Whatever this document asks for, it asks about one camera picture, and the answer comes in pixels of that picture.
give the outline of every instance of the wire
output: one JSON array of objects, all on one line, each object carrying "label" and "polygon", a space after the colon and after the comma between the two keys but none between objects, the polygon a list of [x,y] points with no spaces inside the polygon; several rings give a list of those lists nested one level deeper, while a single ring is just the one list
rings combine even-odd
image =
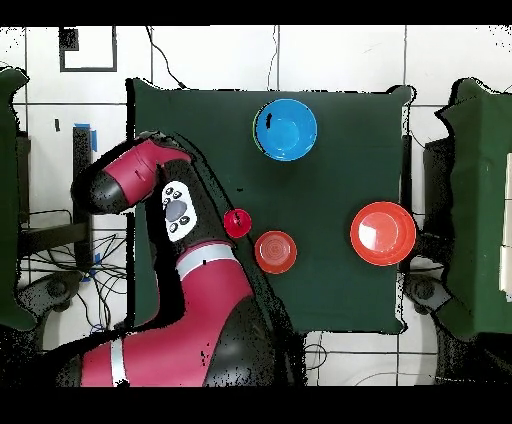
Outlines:
[{"label": "wire", "polygon": [[153,43],[153,37],[151,35],[151,31],[149,31],[149,27],[146,26],[146,32],[148,33],[148,37],[149,37],[149,42],[151,43],[151,45],[157,49],[160,54],[162,55],[162,57],[164,58],[165,60],[165,65],[167,66],[167,72],[169,73],[169,75],[174,79],[174,81],[176,81],[178,83],[178,85],[180,86],[180,88],[182,89],[187,89],[188,87],[183,84],[180,80],[178,80],[172,73],[171,73],[171,70],[169,69],[169,61],[167,60],[167,57],[165,56],[165,53],[162,51],[162,49],[160,47],[158,47],[155,43]]},{"label": "wire", "polygon": [[87,303],[85,303],[85,300],[84,298],[80,295],[80,293],[77,293],[76,294],[78,296],[78,298],[82,301],[84,307],[85,307],[85,319],[87,320],[87,322],[89,323],[89,325],[91,327],[94,327],[95,324],[91,323],[91,320],[89,319],[89,309],[87,308]]},{"label": "wire", "polygon": [[413,377],[430,377],[430,378],[433,378],[434,380],[444,380],[444,381],[452,381],[452,382],[466,382],[466,383],[477,383],[476,380],[471,380],[471,379],[455,379],[455,378],[447,378],[447,377],[437,377],[435,375],[431,375],[431,374],[414,374],[414,373],[407,373],[407,372],[378,372],[376,374],[372,374],[368,377],[365,377],[363,378],[362,380],[358,381],[356,384],[354,384],[354,386],[359,386],[361,383],[363,383],[364,381],[366,380],[369,380],[370,378],[373,378],[373,377],[377,377],[379,375],[409,375],[409,376],[413,376]]},{"label": "wire", "polygon": [[307,350],[307,349],[308,349],[308,347],[311,347],[311,346],[317,346],[317,347],[319,347],[320,349],[322,349],[322,350],[323,350],[323,353],[324,353],[324,355],[325,355],[325,357],[324,357],[324,360],[323,360],[321,363],[319,363],[318,365],[315,365],[314,367],[306,368],[306,371],[316,370],[317,368],[320,368],[323,364],[325,364],[325,361],[327,361],[327,351],[325,350],[325,347],[323,347],[322,345],[320,345],[320,344],[318,344],[318,343],[312,343],[312,344],[310,344],[310,345],[307,345],[307,346],[304,348],[304,350]]},{"label": "wire", "polygon": [[270,73],[272,72],[272,65],[274,63],[274,58],[277,55],[277,41],[276,41],[276,38],[275,38],[276,27],[277,27],[277,25],[274,25],[274,32],[272,33],[272,39],[274,40],[274,44],[276,46],[276,51],[274,52],[274,56],[272,56],[272,60],[270,61],[270,69],[268,70],[268,75],[267,75],[267,91],[268,91],[268,89],[270,87]]},{"label": "wire", "polygon": [[[100,321],[99,324],[92,324],[92,322],[91,322],[91,320],[89,318],[89,311],[88,311],[88,308],[87,308],[87,303],[80,296],[80,301],[84,304],[84,306],[86,308],[86,320],[89,323],[89,325],[91,326],[91,334],[93,332],[95,332],[95,331],[105,331],[105,330],[109,330],[110,329],[110,325],[111,325],[111,322],[112,322],[112,313],[111,313],[110,307],[108,306],[108,303],[107,303],[107,300],[106,300],[108,295],[111,292],[114,292],[116,294],[126,294],[126,292],[119,292],[119,291],[114,290],[114,286],[117,284],[117,282],[120,279],[122,279],[122,278],[124,278],[124,279],[126,278],[126,274],[125,273],[121,273],[121,272],[118,271],[120,269],[125,270],[125,268],[118,267],[118,266],[115,266],[115,265],[112,265],[112,264],[106,264],[106,263],[103,262],[103,260],[105,258],[110,256],[114,251],[116,251],[117,249],[119,249],[119,247],[121,247],[121,245],[126,241],[126,238],[123,239],[123,238],[117,237],[116,234],[113,234],[111,236],[102,237],[102,238],[100,238],[98,240],[103,240],[103,242],[100,243],[98,246],[96,246],[96,249],[99,246],[101,246],[101,245],[103,245],[105,243],[108,243],[108,245],[107,245],[107,247],[105,249],[103,258],[101,259],[100,262],[95,264],[96,266],[92,267],[91,270],[88,273],[85,273],[84,276],[88,276],[88,277],[92,278],[92,280],[94,282],[94,286],[95,286],[96,292],[98,294],[98,298],[99,298],[99,302],[98,302],[98,319]],[[114,242],[116,240],[121,240],[121,242],[118,243],[112,249],[112,246],[113,246],[113,244],[114,244]],[[71,256],[73,259],[75,259],[74,262],[76,263],[75,255],[73,255],[73,253],[71,252],[71,249],[69,249],[68,246],[63,246],[63,247],[67,250],[67,252],[63,252],[63,251],[60,251],[60,250],[57,250],[57,249],[49,249],[47,251],[47,253],[48,253],[48,256],[50,257],[50,259],[44,258],[43,256],[41,256],[39,254],[36,254],[41,259],[40,260],[33,259],[33,260],[36,261],[36,262],[40,262],[40,263],[54,265],[54,266],[57,266],[60,269],[77,270],[76,266],[65,265],[63,263],[63,261],[58,262],[55,259],[55,257],[53,256],[52,252],[65,254],[65,255]],[[34,268],[30,268],[30,269],[32,271],[54,272],[53,270],[48,270],[48,269],[34,269]],[[98,281],[98,279],[96,277],[96,274],[99,273],[99,272],[104,272],[107,275],[109,275],[109,278],[104,283],[101,283],[100,281]],[[110,287],[108,287],[108,283],[110,282],[110,280],[112,280],[114,278],[115,278],[114,282],[110,285]],[[105,296],[103,296],[102,291],[105,288],[105,286],[107,286],[107,293],[106,293]],[[103,324],[103,322],[102,322],[103,321],[102,320],[102,312],[101,312],[102,309],[103,309],[103,315],[105,317],[105,319],[104,319],[105,324]]]}]

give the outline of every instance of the white tile floor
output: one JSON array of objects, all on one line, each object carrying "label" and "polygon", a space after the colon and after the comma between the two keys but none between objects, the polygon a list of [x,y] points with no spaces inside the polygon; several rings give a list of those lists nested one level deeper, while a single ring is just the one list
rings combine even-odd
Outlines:
[{"label": "white tile floor", "polygon": [[[110,66],[108,27],[78,27],[80,50],[66,52],[67,66]],[[32,138],[31,209],[71,207],[71,131],[89,123],[97,131],[94,159],[125,136],[125,78],[145,78],[162,88],[175,88],[165,62],[152,48],[144,27],[117,27],[117,72],[59,71],[57,28],[0,28],[0,66],[27,70],[30,81],[14,97],[20,128]],[[448,101],[457,79],[477,77],[495,90],[512,85],[512,35],[506,27],[488,26],[227,26],[155,27],[154,42],[166,54],[172,72],[188,87],[266,90],[326,89],[385,91],[393,85],[412,85],[417,97],[410,129],[421,144],[448,132],[434,112]],[[280,40],[279,61],[274,40]],[[60,131],[54,121],[59,119]],[[422,149],[413,143],[413,209],[424,210]],[[66,222],[65,214],[34,217],[34,225]],[[420,225],[422,217],[417,217]],[[94,219],[95,238],[123,236],[123,216]],[[98,248],[99,253],[105,245]],[[110,263],[122,266],[124,254]],[[47,266],[31,261],[31,267]],[[21,284],[42,275],[24,273]],[[123,291],[124,282],[116,283]],[[90,320],[99,321],[98,297],[91,283],[80,293],[89,305]],[[125,298],[111,294],[113,322],[123,319]],[[431,384],[436,368],[435,328],[430,317],[415,313],[403,300],[407,330],[399,336],[311,333],[307,343],[310,385]],[[52,313],[45,347],[53,348],[90,332],[84,306],[75,298],[62,314]]]}]

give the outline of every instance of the white stripe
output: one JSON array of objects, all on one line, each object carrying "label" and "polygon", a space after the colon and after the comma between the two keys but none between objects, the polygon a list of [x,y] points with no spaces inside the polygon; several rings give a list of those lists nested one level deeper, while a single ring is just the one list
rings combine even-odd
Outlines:
[{"label": "white stripe", "polygon": [[233,255],[231,247],[227,244],[209,244],[207,246],[193,250],[191,253],[185,256],[176,265],[176,270],[180,275],[180,280],[183,281],[186,275],[201,266],[203,261],[208,263],[219,259],[231,259],[233,261],[237,260]]},{"label": "white stripe", "polygon": [[124,369],[123,339],[119,338],[110,343],[110,361],[112,364],[112,383],[117,386],[123,380],[128,381]]}]

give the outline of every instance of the small red bowl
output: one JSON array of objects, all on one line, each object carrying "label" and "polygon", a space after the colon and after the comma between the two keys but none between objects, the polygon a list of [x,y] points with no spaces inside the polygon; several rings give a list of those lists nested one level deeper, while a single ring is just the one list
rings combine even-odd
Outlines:
[{"label": "small red bowl", "polygon": [[297,258],[297,246],[293,239],[282,231],[268,231],[254,245],[256,262],[269,274],[288,271]]}]

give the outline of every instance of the floor tile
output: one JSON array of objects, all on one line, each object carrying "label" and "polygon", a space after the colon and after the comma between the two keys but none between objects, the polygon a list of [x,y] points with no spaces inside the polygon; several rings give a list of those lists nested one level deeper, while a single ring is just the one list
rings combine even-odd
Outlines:
[{"label": "floor tile", "polygon": [[[153,41],[165,53],[171,73],[189,88],[261,91],[267,89],[270,62],[276,52],[273,29],[273,25],[154,27]],[[154,83],[161,88],[177,88],[156,49],[153,58]],[[276,66],[274,58],[272,77]]]},{"label": "floor tile", "polygon": [[324,332],[322,346],[328,352],[396,352],[396,335]]},{"label": "floor tile", "polygon": [[[0,27],[0,68],[25,69],[25,28]],[[14,103],[25,102],[25,87],[14,95]]]},{"label": "floor tile", "polygon": [[425,211],[425,178],[423,151],[425,144],[448,136],[448,130],[434,112],[436,107],[411,108],[409,129],[412,136],[412,210],[416,213]]},{"label": "floor tile", "polygon": [[436,375],[437,355],[400,355],[399,386],[432,385]]},{"label": "floor tile", "polygon": [[[105,28],[80,29],[78,40],[84,49],[95,45],[105,56]],[[29,103],[117,103],[126,102],[126,78],[151,77],[151,45],[144,27],[116,27],[117,72],[60,72],[58,28],[31,27],[27,32],[27,72]],[[75,65],[86,65],[84,55],[74,57]],[[103,57],[91,57],[88,66],[105,64]]]},{"label": "floor tile", "polygon": [[[125,139],[125,106],[29,105],[30,209],[72,211],[70,195],[73,181],[73,126],[90,124],[96,131],[97,152],[92,160]],[[56,131],[55,119],[59,120]],[[41,226],[60,225],[62,215],[40,217]],[[118,215],[93,217],[94,228],[126,228],[126,218]]]},{"label": "floor tile", "polygon": [[395,386],[396,354],[329,353],[319,368],[319,386]]},{"label": "floor tile", "polygon": [[[125,232],[120,233],[108,233],[105,232],[94,232],[93,237],[95,240],[98,238],[117,235],[123,239],[126,237]],[[105,240],[97,240],[94,242],[95,253],[100,253],[100,257],[103,257],[106,253],[108,243],[100,245]],[[115,240],[112,248],[120,244],[117,249],[108,258],[105,258],[104,263],[107,266],[116,265],[119,267],[126,267],[126,243],[122,243],[121,240]],[[109,281],[109,276],[105,272],[98,272],[96,278],[99,281],[102,295],[106,298],[108,306],[111,311],[111,327],[117,322],[122,321],[126,317],[126,280],[112,278]],[[106,284],[106,288],[102,289],[101,285]],[[119,292],[108,291],[113,285],[113,290]],[[93,280],[80,283],[80,289],[78,291],[82,296],[84,302],[87,304],[87,316],[92,324],[98,325],[100,322],[105,325],[105,316],[103,309],[100,310],[100,300],[98,292],[94,285]],[[54,349],[57,346],[65,343],[79,340],[83,337],[87,337],[92,330],[91,325],[87,322],[86,308],[78,296],[73,297],[71,300],[71,306],[64,312],[57,313],[51,312],[48,322],[45,327],[43,347],[45,349]]]},{"label": "floor tile", "polygon": [[386,91],[403,83],[403,25],[282,25],[280,89]]},{"label": "floor tile", "polygon": [[408,25],[406,82],[418,90],[416,104],[445,105],[453,83],[475,77],[503,91],[512,85],[510,27]]},{"label": "floor tile", "polygon": [[430,315],[420,315],[407,297],[403,299],[403,319],[407,330],[399,335],[400,352],[437,352],[437,333]]}]

